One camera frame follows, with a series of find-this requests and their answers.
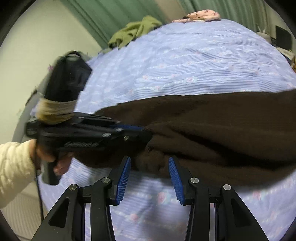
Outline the cream knit sleeve forearm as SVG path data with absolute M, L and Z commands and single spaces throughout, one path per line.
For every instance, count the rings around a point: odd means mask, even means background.
M 1 144 L 1 208 L 6 207 L 34 179 L 30 141 Z

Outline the person's left hand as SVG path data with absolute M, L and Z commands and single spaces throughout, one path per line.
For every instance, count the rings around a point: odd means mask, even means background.
M 46 148 L 38 145 L 35 139 L 29 141 L 29 153 L 31 161 L 37 170 L 41 169 L 41 161 L 45 161 L 47 163 L 53 163 L 56 161 L 55 157 L 50 154 Z M 72 152 L 62 154 L 58 161 L 56 161 L 53 168 L 56 176 L 61 176 L 69 170 L 73 157 L 74 153 Z

